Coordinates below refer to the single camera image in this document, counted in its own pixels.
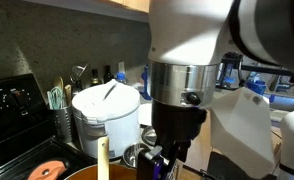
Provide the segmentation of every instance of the black stove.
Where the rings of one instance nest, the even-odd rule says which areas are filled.
[[[0,180],[25,180],[39,165],[62,161],[59,179],[96,164],[54,136],[54,122],[32,74],[0,80]]]

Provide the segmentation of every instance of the stainless steel bowl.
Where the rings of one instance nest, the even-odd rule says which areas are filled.
[[[135,143],[127,147],[123,155],[123,160],[126,165],[136,168],[138,153],[143,149],[149,149],[149,147],[143,143]]]

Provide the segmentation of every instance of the utensil holder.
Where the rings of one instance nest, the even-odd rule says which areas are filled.
[[[55,136],[58,140],[68,143],[78,138],[71,106],[51,110],[51,118],[55,124]]]

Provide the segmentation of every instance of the wooden cabinet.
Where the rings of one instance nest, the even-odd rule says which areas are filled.
[[[150,0],[24,0],[55,7],[148,22]]]

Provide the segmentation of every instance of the white container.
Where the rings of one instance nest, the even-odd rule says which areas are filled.
[[[107,92],[117,84],[104,100]],[[109,158],[123,155],[126,147],[139,141],[139,92],[111,80],[78,93],[72,100],[82,150],[97,158],[97,141],[109,137]]]

